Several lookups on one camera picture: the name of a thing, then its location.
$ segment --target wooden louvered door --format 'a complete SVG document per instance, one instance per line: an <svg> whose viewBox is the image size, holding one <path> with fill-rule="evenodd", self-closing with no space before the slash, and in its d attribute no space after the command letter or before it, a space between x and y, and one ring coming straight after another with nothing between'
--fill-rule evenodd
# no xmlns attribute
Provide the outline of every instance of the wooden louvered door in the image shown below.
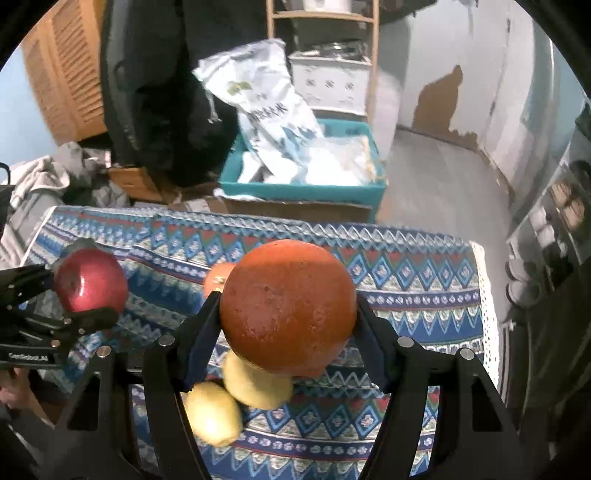
<svg viewBox="0 0 591 480"><path fill-rule="evenodd" d="M23 43L31 84L58 143L106 132L99 78L104 1L60 0Z"/></svg>

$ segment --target blue patterned cloth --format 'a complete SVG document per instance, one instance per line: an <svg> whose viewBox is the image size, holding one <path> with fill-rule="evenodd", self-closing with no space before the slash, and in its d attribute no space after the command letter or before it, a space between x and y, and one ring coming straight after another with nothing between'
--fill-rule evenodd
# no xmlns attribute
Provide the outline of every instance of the blue patterned cloth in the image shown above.
<svg viewBox="0 0 591 480"><path fill-rule="evenodd" d="M258 245L283 238L320 245L343 262L374 312L399 335L441 352L466 346L481 360L485 353L473 250L447 235L349 223L61 206L41 227L27 262L51 263L81 237L117 257L128 277L129 299L112 330L82 337L64 371L52 372L65 390L71 391L98 346L141 348L197 312L212 265L239 261ZM36 303L38 313L61 315L53 292ZM222 334L209 362L210 378L221 376L227 351ZM132 397L142 456L155 465L140 385ZM296 382L289 403L274 411L245 408L245 429L232 446L213 448L199 439L197 444L214 478L355 479L388 400L371 384L351 340L320 378ZM438 402L439 389L430 387L412 474L428 465Z"/></svg>

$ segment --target person's hand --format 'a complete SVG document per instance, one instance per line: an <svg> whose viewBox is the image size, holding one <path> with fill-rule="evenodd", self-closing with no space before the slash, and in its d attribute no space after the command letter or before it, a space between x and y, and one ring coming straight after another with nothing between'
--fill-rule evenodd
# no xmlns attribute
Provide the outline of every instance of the person's hand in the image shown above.
<svg viewBox="0 0 591 480"><path fill-rule="evenodd" d="M13 372L0 370L0 404L12 410L31 408L33 392L29 384L29 370L14 368Z"/></svg>

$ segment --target black jacket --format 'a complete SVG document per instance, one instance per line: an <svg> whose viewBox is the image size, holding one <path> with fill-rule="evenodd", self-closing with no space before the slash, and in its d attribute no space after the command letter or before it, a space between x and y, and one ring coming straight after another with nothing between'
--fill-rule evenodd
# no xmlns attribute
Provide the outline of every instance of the black jacket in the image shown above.
<svg viewBox="0 0 591 480"><path fill-rule="evenodd" d="M277 11L284 9L275 0ZM290 21L277 24L292 50ZM191 71L199 60L267 37L265 0L108 0L100 74L116 161L146 166L186 187L219 171L238 131L235 108Z"/></svg>

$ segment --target plastic bag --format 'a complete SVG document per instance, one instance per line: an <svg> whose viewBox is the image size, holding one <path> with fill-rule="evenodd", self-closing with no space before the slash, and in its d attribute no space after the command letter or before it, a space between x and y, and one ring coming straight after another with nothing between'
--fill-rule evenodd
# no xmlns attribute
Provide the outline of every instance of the plastic bag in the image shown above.
<svg viewBox="0 0 591 480"><path fill-rule="evenodd" d="M262 40L199 61L193 74L206 91L238 109L250 151L278 183L291 183L307 164L306 145L322 130L291 84L285 43Z"/></svg>
<svg viewBox="0 0 591 480"><path fill-rule="evenodd" d="M303 183L355 187L376 180L365 135L315 138L307 148L309 163Z"/></svg>

